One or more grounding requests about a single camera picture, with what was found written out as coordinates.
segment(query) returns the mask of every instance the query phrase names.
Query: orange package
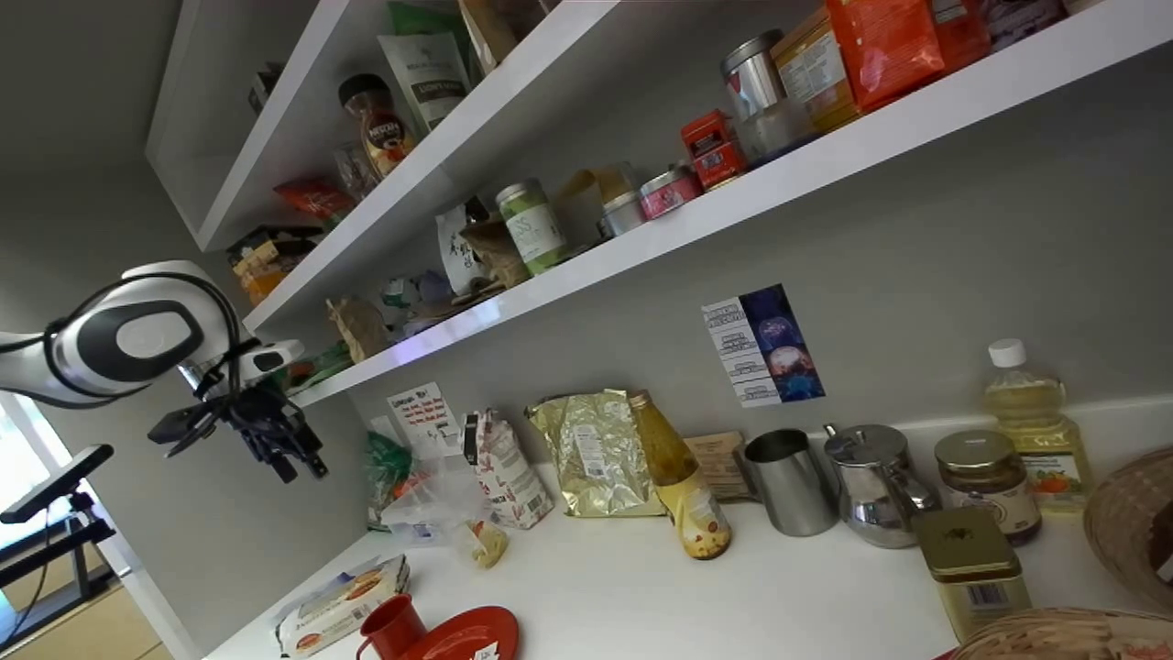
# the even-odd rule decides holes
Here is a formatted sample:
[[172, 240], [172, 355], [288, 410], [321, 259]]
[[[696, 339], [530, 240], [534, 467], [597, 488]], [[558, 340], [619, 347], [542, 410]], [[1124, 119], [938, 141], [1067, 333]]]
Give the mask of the orange package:
[[947, 74], [926, 0], [829, 0], [829, 11], [860, 112]]
[[931, 0], [947, 69], [961, 69], [991, 54], [983, 0]]

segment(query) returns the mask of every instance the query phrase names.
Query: sauce jar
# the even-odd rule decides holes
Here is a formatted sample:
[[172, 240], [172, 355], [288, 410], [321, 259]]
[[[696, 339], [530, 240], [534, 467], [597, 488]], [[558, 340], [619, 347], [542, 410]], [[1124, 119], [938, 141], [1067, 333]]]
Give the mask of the sauce jar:
[[367, 163], [387, 176], [411, 149], [406, 129], [392, 112], [392, 91], [382, 79], [360, 74], [338, 88], [344, 113], [360, 120]]
[[921, 512], [912, 536], [961, 643], [1008, 611], [1030, 610], [1021, 564], [984, 511]]
[[995, 428], [965, 428], [938, 442], [947, 506], [983, 506], [1008, 543], [1030, 543], [1041, 527], [1021, 460]]
[[646, 212], [646, 222], [679, 212], [694, 198], [698, 198], [698, 185], [685, 167], [666, 168], [636, 187], [636, 209]]
[[499, 190], [499, 212], [510, 240], [530, 275], [551, 270], [564, 259], [564, 234], [542, 193], [542, 185], [520, 181]]

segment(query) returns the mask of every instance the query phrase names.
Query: condiment bottle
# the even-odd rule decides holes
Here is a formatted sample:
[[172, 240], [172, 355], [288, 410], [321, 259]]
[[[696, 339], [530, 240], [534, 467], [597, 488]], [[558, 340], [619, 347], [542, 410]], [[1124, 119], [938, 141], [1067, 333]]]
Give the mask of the condiment bottle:
[[360, 141], [375, 173], [387, 176], [411, 149], [387, 85], [375, 74], [348, 79], [338, 88], [338, 102], [360, 120]]
[[696, 561], [727, 555], [727, 545], [731, 543], [731, 527], [723, 522], [717, 503], [698, 479], [694, 451], [646, 391], [626, 395], [626, 402], [646, 446], [656, 494], [679, 533], [679, 543]]
[[991, 511], [1008, 543], [1030, 543], [1041, 527], [1021, 460], [995, 428], [965, 428], [938, 442], [947, 506]]
[[1027, 368], [1019, 339], [993, 340], [991, 365], [995, 374], [984, 384], [984, 409], [1021, 454], [1041, 511], [1076, 512], [1089, 500], [1093, 468], [1076, 427], [1060, 416], [1067, 384], [1055, 374]]
[[499, 212], [510, 240], [530, 275], [551, 270], [564, 256], [564, 234], [558, 218], [534, 181], [520, 181], [499, 190]]
[[921, 512], [912, 536], [961, 643], [983, 622], [1030, 610], [1019, 556], [984, 511]]

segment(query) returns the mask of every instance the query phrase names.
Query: white countertop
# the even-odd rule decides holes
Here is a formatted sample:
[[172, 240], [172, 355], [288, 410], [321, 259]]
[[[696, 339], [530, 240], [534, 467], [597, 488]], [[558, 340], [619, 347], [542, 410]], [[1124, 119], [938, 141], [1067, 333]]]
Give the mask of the white countertop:
[[[1089, 435], [1098, 476], [1173, 435], [1173, 395], [1069, 416]], [[931, 445], [976, 423], [983, 420], [898, 428], [912, 442], [916, 467], [931, 467]], [[921, 550], [876, 550], [841, 526], [813, 538], [786, 538], [755, 503], [727, 506], [727, 516], [736, 538], [717, 561], [689, 561], [666, 522], [568, 522], [559, 512], [534, 533], [510, 533], [510, 555], [486, 571], [442, 545], [406, 550], [415, 604], [424, 626], [475, 604], [507, 604], [520, 620], [523, 660], [926, 660], [953, 648]], [[279, 660], [272, 636], [279, 610], [378, 555], [394, 555], [394, 543], [364, 536], [207, 660]], [[1076, 522], [1046, 522], [1041, 538], [1019, 545], [1019, 561], [1032, 604], [1147, 610], [1093, 556]], [[360, 636], [318, 660], [350, 660], [356, 648]]]

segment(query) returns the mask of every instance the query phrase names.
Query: bottle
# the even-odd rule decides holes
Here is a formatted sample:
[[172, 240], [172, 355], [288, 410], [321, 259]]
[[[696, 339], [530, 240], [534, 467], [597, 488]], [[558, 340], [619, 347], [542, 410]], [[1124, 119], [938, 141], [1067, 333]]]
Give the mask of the bottle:
[[1093, 468], [1076, 427], [1060, 416], [1067, 384], [1055, 374], [1027, 368], [1019, 339], [993, 340], [991, 365], [995, 374], [984, 384], [984, 409], [1021, 454], [1036, 506], [1046, 512], [1080, 512]]
[[727, 555], [731, 527], [723, 522], [707, 484], [698, 479], [694, 451], [646, 391], [635, 391], [626, 402], [679, 543], [696, 561]]

